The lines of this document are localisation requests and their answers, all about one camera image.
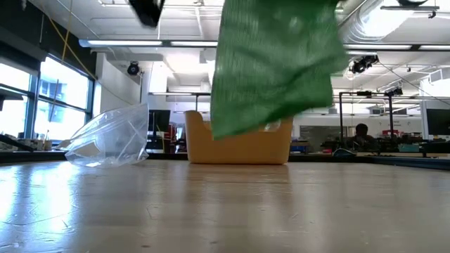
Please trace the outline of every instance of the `glass window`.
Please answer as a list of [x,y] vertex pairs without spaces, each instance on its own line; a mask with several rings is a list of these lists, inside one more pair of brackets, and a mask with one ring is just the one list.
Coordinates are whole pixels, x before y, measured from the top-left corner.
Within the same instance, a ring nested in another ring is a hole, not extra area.
[[5,100],[0,111],[0,133],[18,137],[25,129],[25,115],[28,98],[24,100]]
[[30,88],[30,74],[0,63],[0,84],[28,91]]
[[34,131],[40,136],[49,132],[50,140],[65,140],[84,125],[85,113],[59,105],[38,101]]
[[87,77],[61,65],[52,58],[41,64],[39,94],[86,108],[89,80]]

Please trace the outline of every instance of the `green mesh fabric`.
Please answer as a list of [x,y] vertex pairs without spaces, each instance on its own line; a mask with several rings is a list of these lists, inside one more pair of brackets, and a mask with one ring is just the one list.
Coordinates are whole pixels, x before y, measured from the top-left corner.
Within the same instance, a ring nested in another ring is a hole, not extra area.
[[348,63],[338,0],[226,0],[212,85],[214,139],[330,106]]

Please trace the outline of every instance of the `box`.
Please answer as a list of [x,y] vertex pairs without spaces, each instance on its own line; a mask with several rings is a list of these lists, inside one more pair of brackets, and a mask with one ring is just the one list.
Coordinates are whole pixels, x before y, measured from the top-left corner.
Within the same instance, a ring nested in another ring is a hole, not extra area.
[[188,158],[197,164],[284,164],[288,162],[293,119],[283,120],[273,131],[254,131],[212,140],[210,124],[202,115],[187,111]]

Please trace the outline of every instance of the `monitor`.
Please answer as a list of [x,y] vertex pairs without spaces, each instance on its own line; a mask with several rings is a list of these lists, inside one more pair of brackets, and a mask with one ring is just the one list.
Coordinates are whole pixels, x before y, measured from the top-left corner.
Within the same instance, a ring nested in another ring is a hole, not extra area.
[[167,132],[169,131],[169,120],[170,120],[170,110],[149,110],[148,130]]
[[450,135],[450,110],[427,109],[428,134]]

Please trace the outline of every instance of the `man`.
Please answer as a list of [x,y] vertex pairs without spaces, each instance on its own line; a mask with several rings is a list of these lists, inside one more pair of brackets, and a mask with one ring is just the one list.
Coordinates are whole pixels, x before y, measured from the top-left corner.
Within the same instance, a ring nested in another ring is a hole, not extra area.
[[355,150],[377,150],[377,140],[368,135],[368,127],[366,124],[358,124],[356,126],[356,135],[350,138],[350,142],[347,142],[349,147],[353,147]]

